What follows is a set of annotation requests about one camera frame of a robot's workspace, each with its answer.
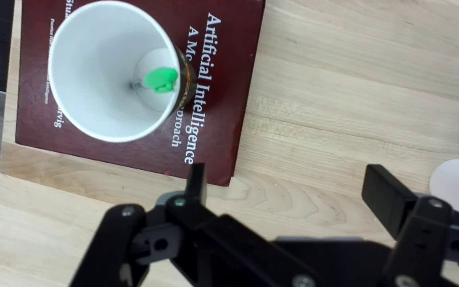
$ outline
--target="dark red book cover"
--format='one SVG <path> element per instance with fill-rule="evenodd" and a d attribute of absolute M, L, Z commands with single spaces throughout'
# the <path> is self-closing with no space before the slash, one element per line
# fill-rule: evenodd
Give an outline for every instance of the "dark red book cover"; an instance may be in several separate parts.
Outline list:
<path fill-rule="evenodd" d="M 48 82 L 54 31 L 91 0 L 24 0 L 16 141 L 43 149 L 185 177 L 205 162 L 209 183 L 228 184 L 234 172 L 264 0 L 127 0 L 151 14 L 199 70 L 204 36 L 216 36 L 204 92 L 173 111 L 153 133 L 108 143 L 79 132 L 62 114 Z"/>

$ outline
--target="cup rim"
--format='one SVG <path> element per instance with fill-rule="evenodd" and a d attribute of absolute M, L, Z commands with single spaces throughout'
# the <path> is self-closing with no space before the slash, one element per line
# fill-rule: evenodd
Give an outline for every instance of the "cup rim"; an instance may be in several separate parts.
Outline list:
<path fill-rule="evenodd" d="M 170 102 L 167 103 L 167 106 L 162 110 L 162 114 L 150 125 L 143 127 L 142 132 L 138 133 L 132 133 L 132 135 L 121 135 L 121 137 L 110 137 L 110 135 L 103 135 L 103 133 L 99 133 L 99 132 L 92 132 L 89 129 L 86 129 L 83 124 L 79 124 L 73 116 L 70 116 L 70 111 L 68 108 L 63 106 L 62 100 L 59 98 L 57 95 L 57 89 L 56 89 L 56 82 L 52 79 L 52 57 L 54 57 L 54 51 L 57 47 L 57 38 L 60 38 L 62 31 L 65 28 L 68 28 L 71 19 L 75 17 L 79 17 L 84 11 L 89 11 L 91 8 L 94 6 L 118 6 L 118 8 L 126 8 L 135 14 L 138 14 L 140 17 L 143 17 L 145 20 L 148 20 L 154 30 L 161 35 L 161 38 L 164 39 L 165 43 L 165 47 L 170 54 L 172 54 L 172 60 L 175 63 L 175 68 L 180 70 L 180 62 L 178 62 L 178 57 L 177 57 L 177 49 L 172 43 L 172 39 L 169 38 L 169 35 L 165 33 L 165 30 L 156 22 L 154 17 L 151 17 L 148 12 L 145 12 L 143 9 L 130 4 L 130 3 L 124 3 L 124 1 L 116 1 L 116 0 L 107 0 L 107 1 L 92 1 L 92 3 L 87 3 L 87 4 L 83 4 L 79 8 L 76 8 L 70 15 L 67 15 L 63 19 L 63 22 L 57 27 L 54 36 L 52 36 L 52 43 L 51 43 L 51 47 L 49 47 L 49 55 L 48 55 L 48 81 L 49 81 L 49 86 L 51 86 L 51 90 L 52 90 L 52 95 L 54 95 L 54 100 L 59 106 L 59 110 L 67 116 L 67 119 L 75 125 L 78 127 L 81 132 L 87 133 L 89 137 L 94 137 L 94 138 L 99 138 L 99 140 L 103 140 L 103 141 L 113 141 L 113 143 L 122 143 L 122 141 L 132 141 L 132 140 L 138 140 L 148 133 L 151 133 L 153 130 L 156 130 L 167 118 L 169 114 L 172 113 L 172 110 L 175 108 L 175 103 L 178 100 L 178 90 L 175 90 L 173 97 L 170 98 Z"/>

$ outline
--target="green object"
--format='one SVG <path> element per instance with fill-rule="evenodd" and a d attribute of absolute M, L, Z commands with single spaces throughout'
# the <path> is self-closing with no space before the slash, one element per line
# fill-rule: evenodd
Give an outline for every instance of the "green object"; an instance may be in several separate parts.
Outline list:
<path fill-rule="evenodd" d="M 161 94 L 161 92 L 170 92 L 173 89 L 177 78 L 178 71 L 175 68 L 159 67 L 145 74 L 143 82 L 146 87 Z"/>

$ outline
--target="bolt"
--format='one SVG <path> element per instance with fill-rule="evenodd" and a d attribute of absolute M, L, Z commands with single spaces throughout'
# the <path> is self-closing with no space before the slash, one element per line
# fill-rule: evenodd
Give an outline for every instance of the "bolt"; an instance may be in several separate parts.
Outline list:
<path fill-rule="evenodd" d="M 405 275 L 405 274 L 395 275 L 395 285 L 397 287 L 419 287 L 416 279 Z"/>
<path fill-rule="evenodd" d="M 180 205 L 185 205 L 185 204 L 186 204 L 185 197 L 177 197 L 177 199 L 175 199 L 175 205 L 180 207 Z"/>
<path fill-rule="evenodd" d="M 441 208 L 441 207 L 443 207 L 441 200 L 438 200 L 438 199 L 435 199 L 435 197 L 430 197 L 428 202 L 430 202 L 435 208 Z"/>
<path fill-rule="evenodd" d="M 122 210 L 121 210 L 121 215 L 122 216 L 132 216 L 132 213 L 135 212 L 135 208 L 132 205 L 126 205 Z"/>
<path fill-rule="evenodd" d="M 298 274 L 293 277 L 293 287 L 315 287 L 312 277 L 306 274 Z"/>

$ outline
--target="wooden table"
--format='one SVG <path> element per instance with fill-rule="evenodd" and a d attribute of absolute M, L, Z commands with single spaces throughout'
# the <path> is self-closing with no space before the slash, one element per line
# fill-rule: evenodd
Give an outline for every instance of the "wooden table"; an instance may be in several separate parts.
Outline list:
<path fill-rule="evenodd" d="M 67 285 L 102 213 L 185 180 L 14 143 L 16 6 L 0 170 L 0 285 Z M 392 243 L 360 199 L 368 162 L 416 191 L 459 157 L 459 0 L 269 0 L 236 175 L 207 205 L 272 239 Z M 446 274 L 459 282 L 457 267 Z M 169 263 L 146 285 L 185 285 Z"/>

